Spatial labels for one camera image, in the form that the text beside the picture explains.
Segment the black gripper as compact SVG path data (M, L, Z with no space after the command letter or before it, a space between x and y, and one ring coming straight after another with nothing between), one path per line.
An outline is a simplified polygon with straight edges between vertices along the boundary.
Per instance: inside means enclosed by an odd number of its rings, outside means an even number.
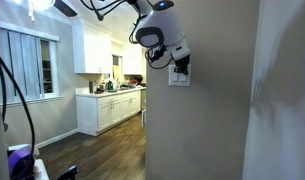
M175 61L175 68L174 72L179 73L179 71L182 71L184 75L188 75L188 65L190 63L190 56L187 55L179 60Z

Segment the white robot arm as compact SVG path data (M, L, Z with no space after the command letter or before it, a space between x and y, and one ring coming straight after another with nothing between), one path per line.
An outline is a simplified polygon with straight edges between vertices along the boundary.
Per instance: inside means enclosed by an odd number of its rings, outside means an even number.
M188 74L190 50L174 11L172 0L151 4L148 0L126 0L139 17L133 31L136 43L147 48L149 65L168 52L175 62L174 72Z

